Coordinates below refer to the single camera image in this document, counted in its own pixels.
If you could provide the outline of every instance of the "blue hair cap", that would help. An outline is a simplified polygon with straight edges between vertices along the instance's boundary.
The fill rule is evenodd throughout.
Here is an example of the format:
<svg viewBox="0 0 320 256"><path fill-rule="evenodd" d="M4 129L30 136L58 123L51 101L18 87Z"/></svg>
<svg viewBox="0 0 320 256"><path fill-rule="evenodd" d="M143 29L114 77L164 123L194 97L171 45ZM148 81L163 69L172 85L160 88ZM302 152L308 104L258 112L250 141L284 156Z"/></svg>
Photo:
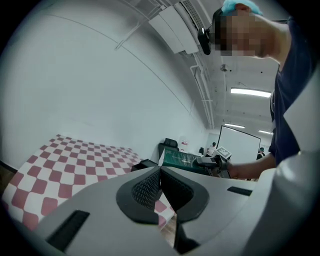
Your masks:
<svg viewBox="0 0 320 256"><path fill-rule="evenodd" d="M223 7L221 8L223 14L227 14L229 12L232 12L236 9L236 4L244 4L251 8L251 11L254 14L263 15L263 13L260 11L259 7L250 0L225 0L223 3Z"/></svg>

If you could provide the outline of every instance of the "ear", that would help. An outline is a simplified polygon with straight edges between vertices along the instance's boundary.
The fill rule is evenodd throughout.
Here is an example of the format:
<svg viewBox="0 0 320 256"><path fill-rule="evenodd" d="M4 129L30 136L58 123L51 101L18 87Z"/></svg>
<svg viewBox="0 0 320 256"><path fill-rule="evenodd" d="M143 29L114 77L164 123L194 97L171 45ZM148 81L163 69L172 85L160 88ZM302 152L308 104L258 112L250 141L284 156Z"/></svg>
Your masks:
<svg viewBox="0 0 320 256"><path fill-rule="evenodd" d="M234 7L235 7L235 9L236 9L237 11L245 11L245 12L247 12L247 13L251 13L251 11L252 11L249 6L246 6L246 5L243 4L243 3L237 3Z"/></svg>

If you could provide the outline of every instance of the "man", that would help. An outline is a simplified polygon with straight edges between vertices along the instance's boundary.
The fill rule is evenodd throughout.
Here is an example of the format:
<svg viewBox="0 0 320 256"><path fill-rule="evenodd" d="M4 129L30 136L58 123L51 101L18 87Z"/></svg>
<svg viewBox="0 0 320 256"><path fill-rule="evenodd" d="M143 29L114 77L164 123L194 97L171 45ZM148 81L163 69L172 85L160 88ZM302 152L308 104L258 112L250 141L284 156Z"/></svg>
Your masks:
<svg viewBox="0 0 320 256"><path fill-rule="evenodd" d="M266 156L264 151L265 151L265 149L263 147L260 147L259 152L258 152L258 156L256 157L257 160Z"/></svg>
<svg viewBox="0 0 320 256"><path fill-rule="evenodd" d="M285 24L268 20L249 0L226 0L213 15L209 38L221 54L271 58L279 64L272 100L275 130L270 154L256 162L228 166L232 178L259 178L264 170L275 168L300 150L284 113L311 78L314 54L293 18Z"/></svg>
<svg viewBox="0 0 320 256"><path fill-rule="evenodd" d="M206 157L206 158L211 158L211 157L213 157L213 156L214 156L215 149L216 149L216 143L214 142L214 143L212 143L212 145L207 149L205 157Z"/></svg>

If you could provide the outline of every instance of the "neck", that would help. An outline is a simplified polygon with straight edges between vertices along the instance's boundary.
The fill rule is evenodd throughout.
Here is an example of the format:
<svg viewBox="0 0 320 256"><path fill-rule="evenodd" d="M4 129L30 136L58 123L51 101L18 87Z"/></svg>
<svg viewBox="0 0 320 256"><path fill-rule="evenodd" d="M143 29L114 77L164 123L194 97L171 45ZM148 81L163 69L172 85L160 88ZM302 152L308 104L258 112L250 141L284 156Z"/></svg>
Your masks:
<svg viewBox="0 0 320 256"><path fill-rule="evenodd" d="M279 71L281 71L291 47L289 26L274 21L270 21L268 25L272 35L268 56L279 64Z"/></svg>

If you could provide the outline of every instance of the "red and white checkered cloth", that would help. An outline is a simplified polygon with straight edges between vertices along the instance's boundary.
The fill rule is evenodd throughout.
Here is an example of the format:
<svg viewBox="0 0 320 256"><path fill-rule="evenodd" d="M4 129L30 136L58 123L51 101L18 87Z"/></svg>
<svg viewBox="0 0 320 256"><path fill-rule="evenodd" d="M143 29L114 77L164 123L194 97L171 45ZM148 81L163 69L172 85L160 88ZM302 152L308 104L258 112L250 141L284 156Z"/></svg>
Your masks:
<svg viewBox="0 0 320 256"><path fill-rule="evenodd" d="M10 216L34 230L39 221L83 188L131 171L140 162L130 148L57 135L14 175L2 202ZM162 228L174 215L162 194L155 204Z"/></svg>

